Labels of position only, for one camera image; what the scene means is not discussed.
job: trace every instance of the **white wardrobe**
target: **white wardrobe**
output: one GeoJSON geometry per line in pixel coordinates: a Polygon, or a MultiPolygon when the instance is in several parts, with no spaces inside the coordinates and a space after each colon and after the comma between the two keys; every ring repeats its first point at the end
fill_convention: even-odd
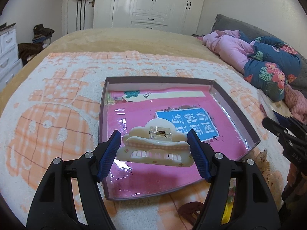
{"type": "Polygon", "coordinates": [[[204,0],[96,0],[94,28],[137,27],[192,35],[204,0]]]}

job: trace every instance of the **pink jacket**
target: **pink jacket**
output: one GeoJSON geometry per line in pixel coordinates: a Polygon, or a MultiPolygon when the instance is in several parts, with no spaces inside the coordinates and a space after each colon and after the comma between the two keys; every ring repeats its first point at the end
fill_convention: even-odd
{"type": "Polygon", "coordinates": [[[203,45],[219,54],[223,61],[244,74],[244,66],[249,60],[247,54],[254,53],[254,41],[249,44],[240,40],[239,37],[239,30],[215,30],[203,37],[203,45]]]}

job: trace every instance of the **metal screw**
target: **metal screw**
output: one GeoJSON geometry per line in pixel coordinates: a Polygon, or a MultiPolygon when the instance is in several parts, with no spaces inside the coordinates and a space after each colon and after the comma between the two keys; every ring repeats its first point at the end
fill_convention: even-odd
{"type": "Polygon", "coordinates": [[[59,164],[61,162],[61,159],[60,158],[55,158],[54,160],[53,160],[53,163],[54,164],[59,164]]]}
{"type": "Polygon", "coordinates": [[[85,158],[92,158],[93,155],[94,155],[93,152],[86,152],[84,156],[85,158]]]}
{"type": "Polygon", "coordinates": [[[248,162],[249,165],[254,165],[255,164],[253,159],[248,159],[247,162],[248,162]]]}
{"type": "Polygon", "coordinates": [[[224,156],[223,156],[223,154],[222,153],[215,153],[215,155],[214,155],[217,159],[222,159],[224,156]]]}

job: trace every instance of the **wardrobe drawer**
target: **wardrobe drawer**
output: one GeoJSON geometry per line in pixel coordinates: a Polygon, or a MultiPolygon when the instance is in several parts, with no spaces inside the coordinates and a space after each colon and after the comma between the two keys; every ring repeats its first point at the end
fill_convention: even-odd
{"type": "Polygon", "coordinates": [[[161,30],[161,31],[166,31],[167,30],[167,26],[157,25],[157,24],[149,24],[149,23],[136,23],[136,22],[132,22],[131,23],[131,27],[156,29],[156,30],[161,30]]]}
{"type": "Polygon", "coordinates": [[[11,47],[5,54],[0,55],[0,73],[4,72],[9,66],[18,60],[17,45],[11,47]]]}
{"type": "Polygon", "coordinates": [[[17,43],[15,28],[12,28],[4,34],[0,35],[0,42],[2,53],[7,51],[10,47],[14,46],[17,43]]]}
{"type": "Polygon", "coordinates": [[[160,25],[168,25],[168,18],[162,16],[154,16],[148,14],[132,14],[133,22],[144,22],[144,23],[152,23],[152,24],[160,24],[160,25]]]}
{"type": "Polygon", "coordinates": [[[0,92],[6,87],[6,85],[20,71],[21,68],[22,68],[22,60],[19,59],[4,73],[0,74],[0,92]]]}

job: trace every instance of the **blue floral fabric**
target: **blue floral fabric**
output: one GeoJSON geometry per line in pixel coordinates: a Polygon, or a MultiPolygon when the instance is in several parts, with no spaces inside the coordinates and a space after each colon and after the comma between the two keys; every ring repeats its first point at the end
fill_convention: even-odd
{"type": "MultiPolygon", "coordinates": [[[[251,40],[240,32],[240,39],[251,40]]],[[[244,67],[244,79],[261,89],[271,100],[284,98],[285,85],[294,81],[300,73],[301,60],[297,51],[275,37],[257,37],[254,53],[244,67]]]]}

